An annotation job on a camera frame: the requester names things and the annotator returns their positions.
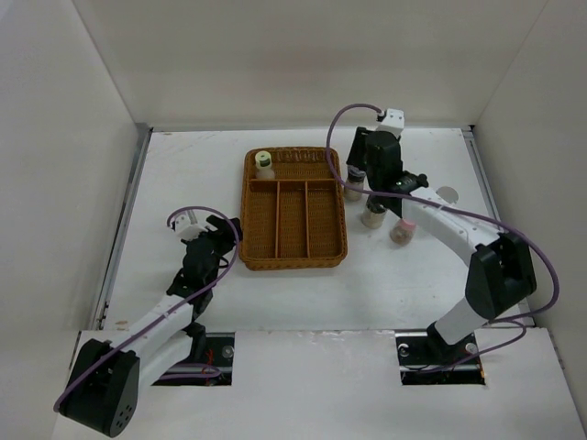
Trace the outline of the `black cap salt grinder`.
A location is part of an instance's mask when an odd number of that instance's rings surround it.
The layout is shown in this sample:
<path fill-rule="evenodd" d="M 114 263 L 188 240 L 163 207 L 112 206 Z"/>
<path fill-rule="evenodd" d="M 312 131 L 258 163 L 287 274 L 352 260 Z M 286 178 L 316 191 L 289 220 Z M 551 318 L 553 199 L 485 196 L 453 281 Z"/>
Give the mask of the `black cap salt grinder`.
<path fill-rule="evenodd" d="M 357 202 L 362 197 L 366 172 L 352 165 L 347 166 L 347 172 L 344 196 L 350 202 Z"/>

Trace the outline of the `yellow cap spice bottle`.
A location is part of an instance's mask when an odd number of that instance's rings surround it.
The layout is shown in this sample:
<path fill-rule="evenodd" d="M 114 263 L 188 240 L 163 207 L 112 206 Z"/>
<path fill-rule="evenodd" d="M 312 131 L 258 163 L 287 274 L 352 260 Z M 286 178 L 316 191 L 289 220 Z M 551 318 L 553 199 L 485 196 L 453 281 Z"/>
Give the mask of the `yellow cap spice bottle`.
<path fill-rule="evenodd" d="M 272 167 L 271 153 L 267 150 L 258 151 L 254 159 L 256 178 L 259 180 L 274 180 L 275 172 Z"/>

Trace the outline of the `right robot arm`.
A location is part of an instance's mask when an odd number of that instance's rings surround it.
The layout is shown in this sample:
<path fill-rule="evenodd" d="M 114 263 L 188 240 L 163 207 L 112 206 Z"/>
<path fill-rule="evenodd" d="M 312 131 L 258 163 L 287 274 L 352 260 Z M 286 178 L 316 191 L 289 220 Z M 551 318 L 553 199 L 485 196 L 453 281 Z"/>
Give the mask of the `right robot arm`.
<path fill-rule="evenodd" d="M 425 349 L 432 360 L 449 361 L 466 337 L 536 290 L 528 244 L 513 233 L 450 212 L 425 174 L 404 169 L 395 134 L 358 127 L 347 169 L 345 192 L 351 199 L 358 200 L 365 185 L 371 188 L 361 216 L 365 226 L 380 227 L 392 212 L 398 218 L 392 230 L 397 243 L 408 242 L 421 227 L 468 269 L 463 298 L 426 330 Z"/>

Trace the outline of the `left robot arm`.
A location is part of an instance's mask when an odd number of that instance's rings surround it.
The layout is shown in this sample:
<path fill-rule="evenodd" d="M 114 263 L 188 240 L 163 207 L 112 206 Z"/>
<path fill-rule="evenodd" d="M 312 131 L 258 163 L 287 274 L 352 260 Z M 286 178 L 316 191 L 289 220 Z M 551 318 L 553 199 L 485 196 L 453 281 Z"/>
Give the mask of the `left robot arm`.
<path fill-rule="evenodd" d="M 201 227 L 190 208 L 167 225 L 185 255 L 163 298 L 122 335 L 90 339 L 78 351 L 65 390 L 53 410 L 114 438 L 129 424 L 140 394 L 157 382 L 216 380 L 225 373 L 204 360 L 205 327 L 198 323 L 213 289 L 238 256 L 243 233 L 238 218 L 210 210 Z"/>

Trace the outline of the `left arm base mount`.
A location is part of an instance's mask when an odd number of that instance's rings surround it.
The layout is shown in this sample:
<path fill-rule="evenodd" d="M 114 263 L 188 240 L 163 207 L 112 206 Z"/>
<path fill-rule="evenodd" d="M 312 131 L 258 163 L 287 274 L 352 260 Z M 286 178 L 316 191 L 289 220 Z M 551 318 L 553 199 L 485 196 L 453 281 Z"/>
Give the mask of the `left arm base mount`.
<path fill-rule="evenodd" d="M 160 387 L 215 387 L 232 384 L 235 359 L 234 333 L 207 333 L 193 354 L 175 364 L 153 383 Z"/>

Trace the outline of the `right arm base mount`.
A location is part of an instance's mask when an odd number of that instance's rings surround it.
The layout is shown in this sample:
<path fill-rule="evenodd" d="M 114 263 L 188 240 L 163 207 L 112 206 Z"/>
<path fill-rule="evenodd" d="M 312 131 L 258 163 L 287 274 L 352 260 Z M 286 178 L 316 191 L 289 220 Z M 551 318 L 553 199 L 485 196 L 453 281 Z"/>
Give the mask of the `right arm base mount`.
<path fill-rule="evenodd" d="M 484 371 L 474 334 L 444 352 L 435 352 L 425 331 L 395 334 L 400 380 L 405 386 L 484 385 Z"/>

